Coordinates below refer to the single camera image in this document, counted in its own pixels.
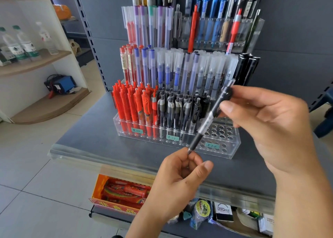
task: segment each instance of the water bottle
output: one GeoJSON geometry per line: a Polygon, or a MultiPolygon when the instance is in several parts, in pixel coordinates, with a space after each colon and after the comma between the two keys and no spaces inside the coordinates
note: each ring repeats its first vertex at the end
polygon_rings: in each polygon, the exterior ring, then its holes
{"type": "Polygon", "coordinates": [[[3,41],[21,64],[31,62],[21,45],[15,40],[15,38],[6,33],[6,29],[4,27],[0,27],[0,32],[2,34],[3,41]]]}
{"type": "Polygon", "coordinates": [[[19,43],[22,45],[23,49],[27,52],[28,56],[32,61],[41,60],[42,57],[39,55],[39,52],[36,50],[34,44],[31,42],[29,37],[21,30],[18,25],[13,25],[13,29],[17,31],[17,38],[19,43]]]}
{"type": "Polygon", "coordinates": [[[45,47],[47,48],[49,53],[51,55],[58,54],[59,51],[57,50],[56,46],[54,45],[52,38],[51,38],[50,34],[48,33],[48,31],[42,26],[41,22],[36,22],[36,24],[40,27],[39,35],[41,36],[41,38],[45,44],[45,47]]]}

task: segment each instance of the hand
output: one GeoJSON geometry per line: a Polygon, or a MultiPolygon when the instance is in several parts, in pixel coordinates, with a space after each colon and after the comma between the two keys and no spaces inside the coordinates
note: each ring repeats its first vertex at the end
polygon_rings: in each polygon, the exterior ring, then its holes
{"type": "Polygon", "coordinates": [[[256,87],[233,86],[220,109],[243,127],[274,175],[317,167],[307,104],[296,97],[256,87]]]}
{"type": "Polygon", "coordinates": [[[163,160],[140,211],[144,208],[152,218],[165,224],[195,197],[199,185],[212,169],[211,161],[202,162],[195,152],[188,155],[187,148],[172,153],[163,160]]]}

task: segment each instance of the price strip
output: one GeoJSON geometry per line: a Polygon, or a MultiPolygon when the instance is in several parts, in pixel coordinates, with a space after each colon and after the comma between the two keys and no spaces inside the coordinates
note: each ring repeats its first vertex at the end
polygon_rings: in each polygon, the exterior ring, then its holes
{"type": "Polygon", "coordinates": [[[131,128],[132,129],[132,132],[134,132],[134,133],[140,133],[140,134],[143,134],[144,133],[144,131],[143,130],[140,130],[140,129],[135,129],[135,128],[131,128]]]}
{"type": "Polygon", "coordinates": [[[220,145],[219,144],[215,144],[215,143],[205,143],[205,146],[207,148],[220,149],[220,145]]]}
{"type": "Polygon", "coordinates": [[[168,140],[172,140],[172,141],[175,141],[175,142],[179,142],[179,137],[177,137],[177,136],[174,136],[174,135],[166,135],[167,137],[167,139],[168,140]]]}

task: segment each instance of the lower shelf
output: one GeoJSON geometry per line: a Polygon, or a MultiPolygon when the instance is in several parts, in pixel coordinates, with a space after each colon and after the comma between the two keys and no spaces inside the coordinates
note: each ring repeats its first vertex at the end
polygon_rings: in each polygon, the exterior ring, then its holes
{"type": "Polygon", "coordinates": [[[14,115],[11,120],[16,124],[34,124],[47,121],[70,110],[88,94],[87,88],[81,88],[76,94],[56,95],[52,99],[45,96],[14,115]]]}

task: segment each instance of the orange box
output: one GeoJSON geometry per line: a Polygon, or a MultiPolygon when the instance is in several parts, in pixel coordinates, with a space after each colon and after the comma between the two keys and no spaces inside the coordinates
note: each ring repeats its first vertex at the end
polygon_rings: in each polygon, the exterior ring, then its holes
{"type": "Polygon", "coordinates": [[[126,205],[127,202],[124,202],[123,200],[121,200],[121,204],[120,204],[120,203],[115,203],[115,202],[109,202],[107,200],[102,199],[101,192],[104,188],[105,183],[107,182],[107,180],[109,178],[111,178],[111,177],[101,175],[101,174],[98,175],[93,195],[91,196],[91,198],[89,200],[93,204],[100,205],[100,206],[109,208],[114,211],[119,211],[119,212],[127,213],[130,215],[136,215],[139,212],[139,209],[141,206],[133,207],[133,203],[130,203],[130,202],[128,202],[130,206],[127,206],[126,205]]]}

